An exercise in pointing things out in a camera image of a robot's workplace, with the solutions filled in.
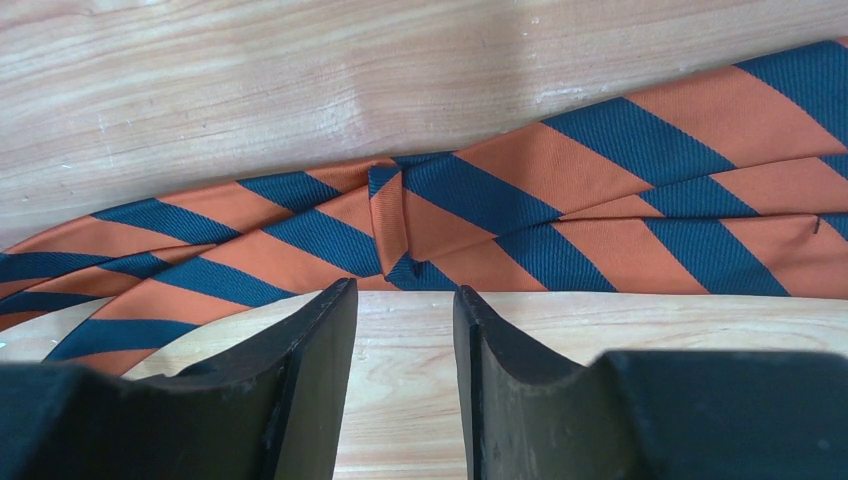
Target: necktie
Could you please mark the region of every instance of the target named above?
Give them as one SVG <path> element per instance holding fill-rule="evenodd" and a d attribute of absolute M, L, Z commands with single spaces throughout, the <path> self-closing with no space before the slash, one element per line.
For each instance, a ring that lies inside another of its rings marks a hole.
<path fill-rule="evenodd" d="M 122 374 L 340 277 L 372 290 L 848 298 L 848 38 L 371 158 L 110 208 L 0 254 L 0 328 L 115 296 L 47 360 Z"/>

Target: dark green plastic object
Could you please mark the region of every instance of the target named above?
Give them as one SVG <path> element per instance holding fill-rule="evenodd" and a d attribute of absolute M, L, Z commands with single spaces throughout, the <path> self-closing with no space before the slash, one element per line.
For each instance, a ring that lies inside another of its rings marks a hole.
<path fill-rule="evenodd" d="M 848 361 L 610 351 L 588 368 L 464 287 L 454 348 L 470 480 L 848 479 Z"/>

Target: wooden board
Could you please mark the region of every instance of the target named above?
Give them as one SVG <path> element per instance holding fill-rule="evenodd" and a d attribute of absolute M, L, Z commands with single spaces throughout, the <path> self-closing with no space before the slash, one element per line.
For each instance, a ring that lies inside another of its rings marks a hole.
<path fill-rule="evenodd" d="M 844 0 L 7 0 L 0 249 L 104 207 L 223 179 L 461 147 L 639 86 L 848 35 Z M 839 301 L 487 295 L 588 362 L 606 348 L 848 353 Z M 216 322 L 182 366 L 302 305 Z M 337 478 L 464 478 L 448 293 L 364 293 Z M 38 359 L 95 306 L 0 332 Z"/>

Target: orange stripe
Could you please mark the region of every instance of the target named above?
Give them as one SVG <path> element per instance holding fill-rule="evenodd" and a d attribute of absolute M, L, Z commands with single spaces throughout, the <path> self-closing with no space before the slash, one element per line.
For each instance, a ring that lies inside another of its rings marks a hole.
<path fill-rule="evenodd" d="M 141 279 L 132 275 L 89 267 L 39 283 L 27 291 L 113 297 L 138 285 L 139 282 Z"/>
<path fill-rule="evenodd" d="M 291 210 L 251 192 L 236 182 L 179 192 L 160 197 L 159 200 L 203 215 L 240 232 L 292 216 Z"/>
<path fill-rule="evenodd" d="M 394 165 L 394 160 L 389 157 L 376 157 L 310 168 L 306 173 L 342 193 L 347 193 L 363 185 L 368 185 L 369 168 Z"/>
<path fill-rule="evenodd" d="M 547 291 L 493 240 L 448 253 L 431 262 L 458 285 L 470 285 L 487 292 Z"/>
<path fill-rule="evenodd" d="M 737 167 L 846 151 L 801 107 L 737 67 L 702 73 L 627 98 Z"/>
<path fill-rule="evenodd" d="M 155 348 L 143 350 L 122 350 L 119 352 L 104 352 L 85 355 L 68 360 L 68 363 L 87 365 L 110 375 L 123 375 L 142 360 L 153 355 Z"/>
<path fill-rule="evenodd" d="M 0 300 L 47 280 L 50 280 L 50 278 L 28 278 L 26 280 L 15 280 L 14 282 L 0 283 Z"/>
<path fill-rule="evenodd" d="M 50 312 L 19 312 L 0 315 L 0 331 L 12 328 L 15 325 L 19 325 L 27 320 L 32 320 L 35 317 L 40 317 L 48 313 Z"/>
<path fill-rule="evenodd" d="M 494 238 L 491 233 L 409 190 L 404 191 L 403 209 L 409 253 L 416 260 L 430 260 Z"/>
<path fill-rule="evenodd" d="M 790 295 L 848 299 L 848 242 L 827 222 L 791 215 L 722 223 Z"/>
<path fill-rule="evenodd" d="M 368 203 L 368 187 L 336 197 L 315 207 L 321 213 L 342 221 L 362 233 L 374 236 L 371 225 L 371 211 Z"/>
<path fill-rule="evenodd" d="M 628 195 L 585 210 L 569 213 L 562 220 L 612 218 L 662 218 L 664 215 L 639 195 Z"/>
<path fill-rule="evenodd" d="M 560 222 L 554 228 L 620 292 L 709 293 L 641 220 Z"/>
<path fill-rule="evenodd" d="M 104 305 L 91 318 L 144 318 L 204 325 L 246 310 L 250 307 L 147 279 Z"/>
<path fill-rule="evenodd" d="M 82 217 L 24 240 L 6 253 L 68 252 L 122 257 L 185 242 L 143 228 Z"/>
<path fill-rule="evenodd" d="M 848 209 L 848 180 L 816 157 L 731 170 L 713 179 L 762 215 Z"/>
<path fill-rule="evenodd" d="M 241 270 L 248 275 L 293 293 L 309 293 L 351 277 L 335 265 L 256 230 L 225 247 L 206 252 L 203 258 Z"/>
<path fill-rule="evenodd" d="M 651 188 L 607 158 L 541 123 L 459 150 L 456 155 L 562 212 Z"/>
<path fill-rule="evenodd" d="M 215 248 L 216 246 L 217 245 L 215 245 L 214 243 L 207 243 L 204 245 L 188 245 L 185 247 L 164 248 L 162 250 L 156 250 L 150 253 L 159 260 L 176 265 L 178 263 L 182 263 L 188 260 L 191 257 L 196 257 L 205 251 Z"/>
<path fill-rule="evenodd" d="M 377 256 L 386 275 L 409 250 L 402 202 L 403 181 L 400 173 L 386 182 L 371 198 L 371 222 L 374 226 L 374 240 L 377 242 Z"/>

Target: navy stripe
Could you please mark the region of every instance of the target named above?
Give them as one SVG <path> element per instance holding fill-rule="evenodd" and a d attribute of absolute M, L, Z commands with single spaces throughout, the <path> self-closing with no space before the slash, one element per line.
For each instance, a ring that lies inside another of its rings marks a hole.
<path fill-rule="evenodd" d="M 0 253 L 0 283 L 30 278 L 53 278 L 112 260 L 82 253 Z"/>
<path fill-rule="evenodd" d="M 332 200 L 341 192 L 305 172 L 279 173 L 246 178 L 239 185 L 253 193 L 300 213 Z"/>
<path fill-rule="evenodd" d="M 639 194 L 666 217 L 731 218 L 756 217 L 757 211 L 728 192 L 711 177 L 655 188 Z"/>
<path fill-rule="evenodd" d="M 403 184 L 495 235 L 562 216 L 547 203 L 455 156 L 410 168 Z"/>
<path fill-rule="evenodd" d="M 614 292 L 595 265 L 551 225 L 538 225 L 495 242 L 551 291 Z"/>
<path fill-rule="evenodd" d="M 318 210 L 310 210 L 262 230 L 353 275 L 370 277 L 380 273 L 374 239 Z"/>
<path fill-rule="evenodd" d="M 241 270 L 201 257 L 165 270 L 153 279 L 254 308 L 294 296 Z"/>
<path fill-rule="evenodd" d="M 383 185 L 389 183 L 395 175 L 400 173 L 400 167 L 371 167 L 368 169 L 368 198 L 374 198 L 374 195 L 383 188 Z"/>
<path fill-rule="evenodd" d="M 0 315 L 21 312 L 55 312 L 101 297 L 76 293 L 18 292 L 0 300 Z"/>
<path fill-rule="evenodd" d="M 848 146 L 848 49 L 819 42 L 741 62 Z"/>
<path fill-rule="evenodd" d="M 624 98 L 543 123 L 655 187 L 734 168 L 706 145 Z"/>
<path fill-rule="evenodd" d="M 104 270 L 125 273 L 137 278 L 152 277 L 153 275 L 156 275 L 157 273 L 172 266 L 173 265 L 170 263 L 161 260 L 148 252 L 127 255 L 126 257 L 116 258 L 98 265 L 98 267 Z"/>
<path fill-rule="evenodd" d="M 240 235 L 226 225 L 155 198 L 113 207 L 91 216 L 161 233 L 191 244 L 220 243 Z"/>
<path fill-rule="evenodd" d="M 768 268 L 720 221 L 644 221 L 660 242 L 710 293 L 788 295 Z"/>
<path fill-rule="evenodd" d="M 821 161 L 848 180 L 848 155 L 828 155 Z"/>
<path fill-rule="evenodd" d="M 412 263 L 412 274 L 405 265 Z M 430 290 L 453 292 L 458 287 L 432 262 L 405 262 L 403 259 L 386 276 L 386 280 L 401 290 Z"/>
<path fill-rule="evenodd" d="M 848 242 L 848 215 L 844 213 L 826 213 L 819 215 L 819 217 L 839 232 L 842 238 Z"/>
<path fill-rule="evenodd" d="M 75 328 L 46 360 L 62 361 L 120 350 L 162 348 L 197 325 L 171 320 L 94 320 Z"/>
<path fill-rule="evenodd" d="M 434 160 L 442 160 L 445 158 L 453 157 L 453 152 L 435 152 L 435 153 L 423 153 L 420 155 L 403 155 L 400 157 L 393 157 L 392 160 L 395 161 L 401 167 L 412 167 L 415 165 L 420 165 L 422 163 L 432 162 Z"/>

